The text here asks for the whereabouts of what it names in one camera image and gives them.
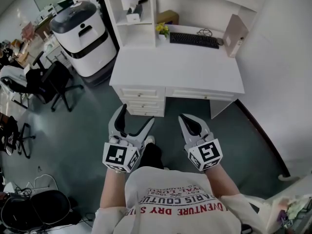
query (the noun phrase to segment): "gray carpet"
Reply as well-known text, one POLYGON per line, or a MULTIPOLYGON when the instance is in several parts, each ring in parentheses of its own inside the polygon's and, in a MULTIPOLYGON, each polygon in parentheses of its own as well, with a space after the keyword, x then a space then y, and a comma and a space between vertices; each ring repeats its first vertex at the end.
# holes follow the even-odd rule
MULTIPOLYGON (((71 113, 62 101, 52 113, 51 104, 42 105, 33 99, 31 109, 19 120, 20 127, 29 123, 32 134, 37 136, 25 145, 31 158, 19 156, 16 151, 12 156, 2 152, 0 158, 7 181, 23 188, 35 177, 50 174, 63 193, 78 201, 82 214, 96 211, 106 173, 102 152, 108 140, 108 121, 122 105, 108 83, 69 92, 69 104, 76 104, 71 113)), ((151 131, 163 151, 165 166, 198 172, 183 152, 177 120, 181 113, 207 122, 219 139, 224 154, 221 164, 243 194, 268 198, 286 186, 277 179, 282 171, 266 142, 234 103, 211 120, 208 101, 167 98, 165 117, 157 117, 151 131)), ((127 114, 126 131, 136 132, 146 119, 127 114)))

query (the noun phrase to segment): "black office chair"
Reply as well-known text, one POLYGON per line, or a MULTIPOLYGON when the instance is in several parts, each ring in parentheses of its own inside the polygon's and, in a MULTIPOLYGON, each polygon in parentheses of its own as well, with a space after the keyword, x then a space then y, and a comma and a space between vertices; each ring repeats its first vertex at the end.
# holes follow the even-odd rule
POLYGON ((41 78, 41 82, 43 84, 46 84, 48 82, 52 86, 53 90, 56 92, 57 96, 55 97, 53 101, 51 110, 52 112, 55 111, 54 106, 56 102, 58 101, 58 99, 61 97, 65 103, 67 110, 71 112, 72 109, 68 106, 65 92, 76 89, 76 88, 83 89, 83 86, 74 85, 74 86, 66 87, 68 80, 74 79, 73 76, 70 74, 68 69, 59 61, 53 62, 51 66, 46 70, 40 61, 40 57, 43 55, 43 53, 44 53, 43 51, 40 52, 40 54, 34 60, 33 65, 38 64, 40 69, 45 71, 43 77, 41 78))
POLYGON ((12 152, 16 150, 17 148, 18 154, 21 155, 21 150, 20 150, 20 147, 21 147, 25 154, 25 157, 30 158, 30 155, 27 155, 25 151, 24 141, 29 138, 35 139, 36 136, 33 135, 33 136, 24 137, 24 131, 26 127, 30 128, 30 126, 27 123, 25 123, 23 125, 21 132, 19 132, 17 122, 12 116, 10 116, 8 122, 3 125, 2 129, 0 129, 0 151, 4 151, 8 154, 6 150, 7 147, 10 147, 12 149, 12 152), (12 139, 12 142, 9 143, 9 138, 11 137, 12 134, 13 134, 13 139, 12 139))
POLYGON ((78 224, 81 216, 70 210, 69 199, 60 191, 45 191, 31 197, 13 195, 1 210, 1 220, 15 232, 39 230, 41 233, 55 226, 78 224))

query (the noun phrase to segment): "black and white marker cube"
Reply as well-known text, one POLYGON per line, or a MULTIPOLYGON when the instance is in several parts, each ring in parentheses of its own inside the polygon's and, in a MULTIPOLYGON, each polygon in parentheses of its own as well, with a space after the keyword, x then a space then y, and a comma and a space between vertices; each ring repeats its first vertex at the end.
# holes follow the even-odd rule
POLYGON ((140 153, 137 147, 111 143, 104 144, 103 164, 110 169, 129 173, 139 157, 140 153))
POLYGON ((220 163, 223 154, 218 139, 190 148, 188 158, 199 169, 204 171, 220 163))

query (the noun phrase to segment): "black keyboard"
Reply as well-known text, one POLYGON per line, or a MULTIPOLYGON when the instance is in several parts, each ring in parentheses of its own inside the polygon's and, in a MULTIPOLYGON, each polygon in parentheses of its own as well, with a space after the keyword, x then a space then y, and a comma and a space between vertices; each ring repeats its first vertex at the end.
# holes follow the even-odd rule
POLYGON ((218 42, 214 37, 199 36, 185 33, 170 32, 170 43, 196 45, 214 49, 219 48, 218 42))

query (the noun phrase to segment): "white t-shirt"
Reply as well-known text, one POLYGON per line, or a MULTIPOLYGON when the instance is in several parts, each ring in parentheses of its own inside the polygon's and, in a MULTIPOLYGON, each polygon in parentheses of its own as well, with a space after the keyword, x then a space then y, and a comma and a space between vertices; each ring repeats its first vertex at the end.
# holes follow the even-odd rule
POLYGON ((264 226, 242 195, 212 196, 204 174, 141 167, 125 186, 126 207, 100 208, 92 234, 240 234, 264 226))

